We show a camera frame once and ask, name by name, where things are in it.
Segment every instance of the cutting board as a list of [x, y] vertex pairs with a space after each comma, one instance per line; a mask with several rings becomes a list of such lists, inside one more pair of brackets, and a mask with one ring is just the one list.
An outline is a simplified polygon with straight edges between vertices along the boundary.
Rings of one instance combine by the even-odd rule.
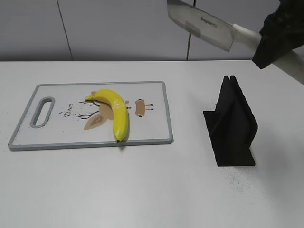
[[[86, 102], [94, 91], [111, 89], [125, 100], [130, 126], [126, 141], [113, 136], [107, 104]], [[41, 119], [43, 106], [49, 108]], [[173, 142], [162, 81], [38, 85], [9, 142], [12, 151], [169, 144]]]

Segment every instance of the black knife holder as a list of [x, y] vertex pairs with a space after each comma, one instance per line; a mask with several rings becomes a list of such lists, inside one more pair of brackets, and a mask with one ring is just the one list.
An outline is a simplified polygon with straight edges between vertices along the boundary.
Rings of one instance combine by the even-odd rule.
[[215, 111], [204, 112], [218, 166], [254, 166], [257, 122], [234, 76], [224, 76]]

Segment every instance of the cutting board handle hole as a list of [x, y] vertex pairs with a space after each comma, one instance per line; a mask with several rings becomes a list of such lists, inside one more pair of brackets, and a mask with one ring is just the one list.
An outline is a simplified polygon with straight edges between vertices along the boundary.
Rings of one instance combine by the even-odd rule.
[[55, 99], [53, 97], [44, 97], [39, 101], [35, 113], [30, 122], [32, 128], [40, 128], [48, 122], [51, 115]]

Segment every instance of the yellow banana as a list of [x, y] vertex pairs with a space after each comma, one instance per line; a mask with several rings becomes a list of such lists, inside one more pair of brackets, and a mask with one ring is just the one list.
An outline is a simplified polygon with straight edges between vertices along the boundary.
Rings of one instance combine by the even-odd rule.
[[122, 141], [129, 128], [129, 113], [122, 97], [109, 89], [102, 89], [85, 100], [97, 100], [111, 106], [114, 115], [113, 133], [117, 142]]

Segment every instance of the gray wall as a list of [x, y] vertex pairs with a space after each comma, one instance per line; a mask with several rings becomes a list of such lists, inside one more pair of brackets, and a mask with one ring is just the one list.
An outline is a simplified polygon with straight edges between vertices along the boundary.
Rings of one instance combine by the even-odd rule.
[[[259, 31], [279, 1], [196, 0], [196, 5]], [[189, 41], [188, 32], [169, 19], [167, 0], [1, 0], [0, 31], [0, 61], [186, 60]], [[189, 48], [189, 60], [252, 55], [238, 44], [226, 53], [196, 37]]]
[[56, 0], [0, 1], [0, 61], [71, 60]]
[[60, 0], [59, 5], [74, 60], [186, 60], [189, 34], [169, 19], [167, 0]]

